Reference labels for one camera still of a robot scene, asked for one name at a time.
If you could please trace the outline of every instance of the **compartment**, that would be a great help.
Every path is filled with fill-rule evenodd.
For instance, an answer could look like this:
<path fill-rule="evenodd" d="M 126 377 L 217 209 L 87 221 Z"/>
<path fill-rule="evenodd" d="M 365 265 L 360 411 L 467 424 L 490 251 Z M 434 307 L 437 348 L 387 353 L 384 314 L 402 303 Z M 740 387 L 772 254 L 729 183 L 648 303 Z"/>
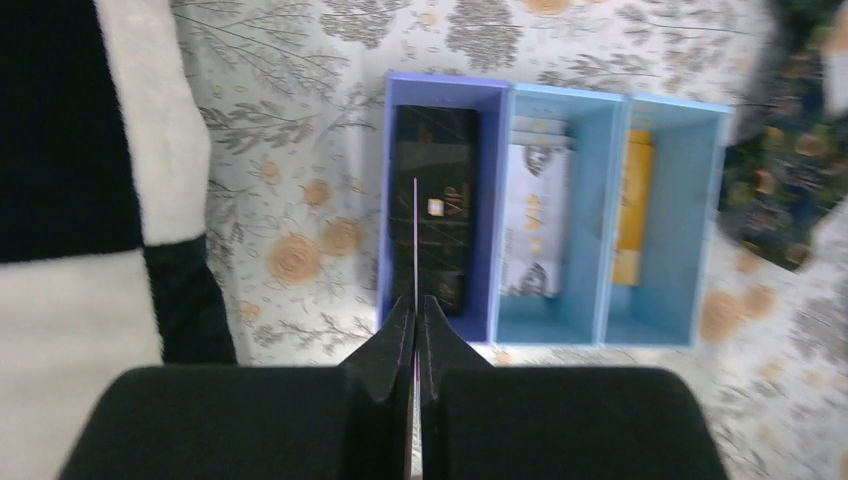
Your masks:
<path fill-rule="evenodd" d="M 629 130 L 651 133 L 650 191 L 639 281 L 615 285 L 610 277 L 602 336 L 610 345 L 688 346 L 699 317 L 706 236 L 718 200 L 729 108 L 634 95 L 629 110 L 625 142 Z"/>
<path fill-rule="evenodd" d="M 398 106 L 473 109 L 479 113 L 476 187 L 473 201 L 473 254 L 469 259 L 466 296 L 461 316 L 448 317 L 454 330 L 468 342 L 490 340 L 494 272 L 498 178 L 507 129 L 506 111 L 510 84 L 505 81 L 392 72 L 386 84 L 384 171 L 381 233 L 378 251 L 377 318 L 380 325 L 393 306 L 392 275 L 395 245 L 390 238 L 389 216 L 395 158 L 395 115 Z"/>
<path fill-rule="evenodd" d="M 499 218 L 493 325 L 497 343 L 591 344 L 602 338 L 626 108 L 626 97 L 617 94 L 537 85 L 516 85 L 510 93 L 507 144 L 516 117 L 565 120 L 574 153 L 555 297 L 501 294 L 504 225 Z M 503 192 L 510 179 L 500 181 Z M 502 202 L 508 201 L 505 195 Z"/>

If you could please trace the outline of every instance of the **floral tablecloth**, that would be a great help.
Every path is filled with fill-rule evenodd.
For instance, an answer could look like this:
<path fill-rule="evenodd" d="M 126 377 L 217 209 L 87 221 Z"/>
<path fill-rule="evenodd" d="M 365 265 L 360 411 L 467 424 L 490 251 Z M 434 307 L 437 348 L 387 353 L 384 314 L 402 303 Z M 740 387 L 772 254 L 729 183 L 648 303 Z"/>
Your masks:
<path fill-rule="evenodd" d="M 765 0 L 172 5 L 214 142 L 210 262 L 255 365 L 335 363 L 374 331 L 389 69 L 727 103 L 735 132 L 756 127 L 763 100 L 744 92 L 774 33 Z M 733 478 L 848 479 L 845 208 L 816 243 L 788 273 L 716 231 L 693 351 L 479 350 L 500 365 L 667 367 L 703 403 Z"/>

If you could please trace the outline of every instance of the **green patterned cloth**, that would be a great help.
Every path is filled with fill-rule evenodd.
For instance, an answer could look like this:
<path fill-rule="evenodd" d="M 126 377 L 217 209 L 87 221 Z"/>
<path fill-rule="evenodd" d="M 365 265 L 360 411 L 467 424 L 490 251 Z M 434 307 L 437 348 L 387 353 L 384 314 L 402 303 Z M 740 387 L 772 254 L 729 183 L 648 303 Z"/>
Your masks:
<path fill-rule="evenodd" d="M 814 227 L 848 193 L 848 121 L 825 113 L 821 46 L 834 12 L 795 3 L 787 41 L 801 46 L 775 73 L 763 132 L 728 149 L 719 207 L 726 233 L 789 270 L 810 257 Z M 813 28 L 810 15 L 822 17 Z"/>

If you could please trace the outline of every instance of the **white square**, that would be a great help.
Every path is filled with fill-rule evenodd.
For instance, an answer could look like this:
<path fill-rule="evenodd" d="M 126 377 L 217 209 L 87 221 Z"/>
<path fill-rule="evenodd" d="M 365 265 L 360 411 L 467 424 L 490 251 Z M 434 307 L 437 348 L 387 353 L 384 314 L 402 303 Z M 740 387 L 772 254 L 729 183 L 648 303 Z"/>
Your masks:
<path fill-rule="evenodd" d="M 445 215 L 445 202 L 438 198 L 427 200 L 427 213 L 433 217 L 443 217 Z"/>

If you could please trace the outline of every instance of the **dark floral fabric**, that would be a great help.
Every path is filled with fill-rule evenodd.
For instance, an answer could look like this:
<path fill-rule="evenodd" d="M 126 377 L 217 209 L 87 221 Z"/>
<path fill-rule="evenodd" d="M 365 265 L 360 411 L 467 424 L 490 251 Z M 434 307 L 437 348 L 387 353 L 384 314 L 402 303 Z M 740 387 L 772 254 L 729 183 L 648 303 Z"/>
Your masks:
<path fill-rule="evenodd" d="M 813 228 L 848 193 L 848 122 L 825 109 L 821 45 L 830 16 L 776 72 L 764 132 L 728 149 L 720 210 L 726 233 L 795 270 Z"/>

